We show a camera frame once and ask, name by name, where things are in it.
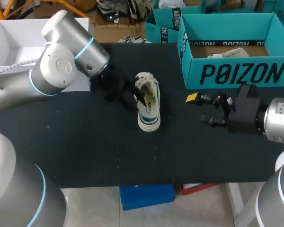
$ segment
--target gray floor tile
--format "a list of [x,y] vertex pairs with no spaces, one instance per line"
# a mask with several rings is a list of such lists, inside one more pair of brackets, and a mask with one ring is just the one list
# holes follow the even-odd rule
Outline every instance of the gray floor tile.
[[119,227],[119,187],[62,191],[69,208],[66,227]]
[[255,192],[256,185],[254,182],[239,183],[238,185],[241,192],[243,204],[245,204],[250,199],[251,195]]
[[225,185],[191,195],[177,195],[171,203],[123,211],[120,227],[233,227]]

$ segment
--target black table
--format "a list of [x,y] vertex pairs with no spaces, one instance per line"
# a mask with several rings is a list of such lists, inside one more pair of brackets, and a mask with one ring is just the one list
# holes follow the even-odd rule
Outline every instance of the black table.
[[[104,47],[131,77],[149,71],[158,79],[161,126],[142,131],[136,113],[106,103],[100,90],[65,92],[0,113],[0,133],[58,186],[254,182],[274,172],[284,145],[199,122],[200,114],[223,113],[185,103],[194,91],[185,89],[175,44]],[[236,89],[228,91],[235,97]],[[284,97],[284,88],[262,88],[260,95],[270,102]]]

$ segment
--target red object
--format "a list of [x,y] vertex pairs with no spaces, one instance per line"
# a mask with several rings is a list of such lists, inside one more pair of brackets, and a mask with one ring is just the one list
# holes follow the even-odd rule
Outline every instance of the red object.
[[219,183],[206,183],[206,184],[201,184],[200,186],[197,185],[195,187],[187,188],[187,189],[183,189],[183,185],[179,185],[179,189],[181,190],[183,195],[189,195],[191,193],[198,192],[198,191],[204,190],[206,188],[216,186],[218,184]]

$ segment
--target white box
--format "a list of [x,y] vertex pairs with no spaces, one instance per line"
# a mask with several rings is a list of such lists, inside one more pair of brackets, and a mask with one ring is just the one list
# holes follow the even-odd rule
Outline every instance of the white box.
[[[49,19],[3,20],[0,21],[0,69],[15,63],[39,58],[44,50],[46,40],[41,35],[43,26]],[[76,20],[89,30],[88,18]],[[13,70],[29,70],[34,64],[17,67]],[[89,91],[90,82],[84,74],[78,71],[73,84],[63,91]]]

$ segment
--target white sneaker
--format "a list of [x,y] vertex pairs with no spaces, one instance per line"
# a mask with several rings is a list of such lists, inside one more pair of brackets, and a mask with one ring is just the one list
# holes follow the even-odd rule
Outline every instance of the white sneaker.
[[144,131],[155,131],[160,126],[160,89],[158,81],[149,72],[140,72],[135,85],[145,93],[146,107],[138,101],[138,124]]

